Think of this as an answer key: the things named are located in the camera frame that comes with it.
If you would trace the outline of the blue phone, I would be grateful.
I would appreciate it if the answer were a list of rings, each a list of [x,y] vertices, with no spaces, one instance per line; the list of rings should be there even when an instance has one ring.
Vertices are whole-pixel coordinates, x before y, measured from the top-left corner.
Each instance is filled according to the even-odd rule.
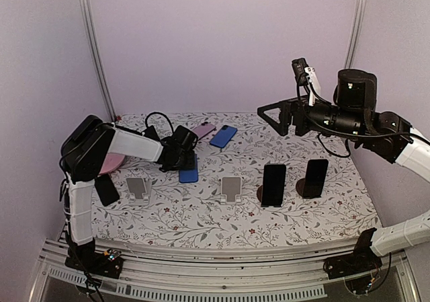
[[[223,149],[236,135],[237,129],[235,127],[224,125],[210,140],[210,145]]]
[[[179,182],[182,184],[198,182],[198,168],[182,169],[179,171]]]

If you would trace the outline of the teal phone dark screen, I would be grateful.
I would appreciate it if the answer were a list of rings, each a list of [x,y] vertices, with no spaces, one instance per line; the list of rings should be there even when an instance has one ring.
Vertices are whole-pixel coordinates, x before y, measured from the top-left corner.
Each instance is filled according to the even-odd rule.
[[[284,199],[286,166],[284,164],[267,164],[263,170],[261,206],[281,207]]]

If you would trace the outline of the white silver stand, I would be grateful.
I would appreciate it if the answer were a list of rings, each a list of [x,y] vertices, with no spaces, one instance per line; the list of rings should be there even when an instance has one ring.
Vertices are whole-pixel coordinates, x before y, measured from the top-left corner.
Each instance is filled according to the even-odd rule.
[[[151,183],[143,178],[126,178],[128,191],[130,193],[130,204],[146,206],[149,204],[151,195]]]
[[[220,202],[222,204],[241,203],[242,178],[239,176],[224,176],[221,178]]]

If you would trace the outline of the black phone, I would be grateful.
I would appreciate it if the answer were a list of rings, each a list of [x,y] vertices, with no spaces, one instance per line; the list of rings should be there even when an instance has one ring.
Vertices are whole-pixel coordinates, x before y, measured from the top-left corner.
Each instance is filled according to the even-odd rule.
[[[311,159],[306,167],[306,175],[302,196],[319,198],[323,192],[329,161],[327,159]]]
[[[95,180],[95,189],[103,206],[109,206],[120,199],[120,195],[108,174]]]

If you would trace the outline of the dark round base stand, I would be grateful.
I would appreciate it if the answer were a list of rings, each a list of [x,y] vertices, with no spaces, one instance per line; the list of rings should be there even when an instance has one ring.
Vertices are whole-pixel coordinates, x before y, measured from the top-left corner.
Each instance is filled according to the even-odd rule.
[[[257,199],[261,202],[262,197],[263,197],[263,186],[260,186],[257,189]]]

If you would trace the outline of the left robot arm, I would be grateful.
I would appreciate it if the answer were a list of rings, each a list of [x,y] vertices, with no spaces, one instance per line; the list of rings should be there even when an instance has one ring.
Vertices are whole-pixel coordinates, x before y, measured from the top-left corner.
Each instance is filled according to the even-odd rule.
[[[110,154],[137,157],[160,165],[162,172],[195,167],[194,149],[198,136],[184,126],[163,139],[153,127],[143,132],[87,116],[60,149],[60,168],[69,185],[66,216],[71,241],[79,247],[73,258],[86,271],[95,270],[99,255],[88,246],[93,241],[91,226],[92,192],[98,183],[105,157]]]

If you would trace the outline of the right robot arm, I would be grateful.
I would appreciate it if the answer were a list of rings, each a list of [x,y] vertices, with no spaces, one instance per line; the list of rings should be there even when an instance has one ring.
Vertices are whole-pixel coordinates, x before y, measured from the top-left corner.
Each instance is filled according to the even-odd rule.
[[[332,102],[320,97],[312,68],[297,69],[295,76],[296,87],[304,88],[306,94],[297,93],[295,98],[257,109],[258,116],[279,135],[287,135],[294,125],[298,136],[315,131],[341,137],[429,179],[429,140],[398,114],[376,112],[375,75],[357,69],[340,70]]]

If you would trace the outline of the black folding phone stand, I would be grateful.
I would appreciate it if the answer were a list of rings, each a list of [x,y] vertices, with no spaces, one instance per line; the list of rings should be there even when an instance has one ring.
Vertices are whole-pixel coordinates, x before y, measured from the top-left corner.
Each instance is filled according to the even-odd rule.
[[[142,135],[146,138],[152,139],[154,141],[160,142],[161,139],[155,129],[154,126],[147,127],[143,132]]]

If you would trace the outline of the pink phone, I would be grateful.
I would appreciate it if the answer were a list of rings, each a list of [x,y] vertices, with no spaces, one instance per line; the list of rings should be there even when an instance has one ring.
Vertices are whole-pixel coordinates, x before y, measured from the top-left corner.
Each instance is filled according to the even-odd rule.
[[[192,129],[192,132],[197,136],[198,140],[204,138],[211,132],[216,130],[216,126],[209,123],[209,122],[203,122]]]

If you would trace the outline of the wooden round base stand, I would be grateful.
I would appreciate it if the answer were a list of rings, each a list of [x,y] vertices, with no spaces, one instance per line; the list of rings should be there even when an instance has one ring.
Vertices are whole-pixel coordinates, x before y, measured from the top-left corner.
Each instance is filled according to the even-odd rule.
[[[306,180],[304,178],[299,179],[296,182],[296,191],[300,196],[302,196],[303,194],[305,183],[306,183]]]

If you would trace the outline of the pink round dish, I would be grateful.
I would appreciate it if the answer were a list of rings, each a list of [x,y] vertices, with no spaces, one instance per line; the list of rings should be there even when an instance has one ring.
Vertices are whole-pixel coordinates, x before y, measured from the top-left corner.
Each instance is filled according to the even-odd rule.
[[[115,171],[123,164],[124,160],[124,155],[108,153],[104,159],[99,175],[109,174]]]

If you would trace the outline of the floral table mat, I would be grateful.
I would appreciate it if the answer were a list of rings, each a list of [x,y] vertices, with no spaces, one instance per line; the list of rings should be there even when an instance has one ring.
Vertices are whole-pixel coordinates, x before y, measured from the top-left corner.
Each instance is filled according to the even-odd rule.
[[[198,182],[182,184],[177,172],[164,173],[154,163],[127,158],[111,175],[120,199],[103,206],[97,194],[92,196],[96,238],[172,248],[253,249],[354,239],[380,226],[366,186],[338,138],[314,132],[282,137],[251,113],[127,114],[119,120],[134,130],[154,125],[161,136],[173,126],[194,128],[203,122],[216,128],[229,125],[237,133],[223,149],[210,145],[209,138],[197,144]],[[329,166],[321,197],[309,199],[297,193],[296,182],[305,178],[311,159],[327,159]],[[263,207],[257,199],[267,164],[286,166],[281,207]],[[242,178],[241,203],[220,202],[224,176]],[[148,205],[130,204],[126,178],[151,183]]]

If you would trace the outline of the right aluminium frame post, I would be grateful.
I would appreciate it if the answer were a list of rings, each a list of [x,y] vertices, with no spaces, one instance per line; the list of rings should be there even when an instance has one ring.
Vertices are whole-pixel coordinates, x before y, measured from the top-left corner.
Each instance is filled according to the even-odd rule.
[[[347,54],[345,57],[344,68],[351,69],[354,64],[355,54],[359,44],[359,37],[361,33],[361,27],[366,12],[367,0],[356,0],[355,11],[353,16],[353,23],[351,34],[349,38],[349,44],[347,48]]]

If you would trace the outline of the aluminium frame post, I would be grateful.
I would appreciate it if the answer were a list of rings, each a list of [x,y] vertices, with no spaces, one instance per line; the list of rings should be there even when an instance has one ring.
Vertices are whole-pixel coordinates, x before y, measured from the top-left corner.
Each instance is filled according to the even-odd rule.
[[[349,38],[349,44],[347,48],[347,54],[345,57],[344,68],[351,69],[354,64],[355,54],[359,44],[359,37],[361,33],[361,27],[366,12],[367,0],[356,0],[355,11],[353,16],[353,23],[351,34]]]
[[[103,70],[103,63],[101,60],[101,55],[97,43],[97,36],[95,31],[95,26],[93,22],[93,16],[91,12],[90,0],[79,0],[81,14],[83,17],[83,23],[85,27],[85,32],[87,35],[87,41],[89,44],[89,49],[92,57],[92,61],[95,68],[95,74],[101,91],[101,96],[103,103],[105,105],[107,115],[111,121],[116,120],[116,111],[114,108],[114,102],[112,100],[107,80],[105,77],[105,72]]]

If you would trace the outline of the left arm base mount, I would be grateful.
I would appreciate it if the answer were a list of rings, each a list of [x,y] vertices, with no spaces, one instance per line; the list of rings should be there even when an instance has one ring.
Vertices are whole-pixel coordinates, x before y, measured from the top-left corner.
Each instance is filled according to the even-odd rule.
[[[95,251],[95,241],[78,246],[71,242],[65,266],[89,274],[119,279],[124,259],[111,252],[107,254]]]

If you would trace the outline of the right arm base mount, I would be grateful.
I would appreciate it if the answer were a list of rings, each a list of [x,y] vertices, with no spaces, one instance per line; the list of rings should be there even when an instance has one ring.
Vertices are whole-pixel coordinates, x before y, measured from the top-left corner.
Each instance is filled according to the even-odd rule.
[[[389,253],[388,267],[385,275],[381,278],[382,259],[370,249],[372,236],[376,228],[365,230],[358,237],[351,253],[343,254],[325,259],[322,269],[327,273],[329,279],[343,278],[370,272],[363,278],[355,278],[344,282],[347,290],[355,296],[368,295],[377,291],[388,278],[392,265],[392,254]]]

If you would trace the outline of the left aluminium frame post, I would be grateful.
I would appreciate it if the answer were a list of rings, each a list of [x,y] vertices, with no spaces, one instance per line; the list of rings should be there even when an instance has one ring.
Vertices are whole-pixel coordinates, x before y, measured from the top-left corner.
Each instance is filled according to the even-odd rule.
[[[103,103],[105,105],[107,115],[111,121],[116,120],[116,111],[114,108],[114,102],[112,100],[107,80],[105,77],[105,72],[103,70],[103,63],[101,60],[101,55],[97,43],[97,36],[95,31],[95,26],[93,22],[93,16],[91,12],[90,0],[79,0],[81,14],[83,17],[83,23],[85,27],[85,32],[87,35],[87,41],[89,44],[89,49],[92,57],[92,61],[95,68],[95,74],[101,91],[101,96]]]

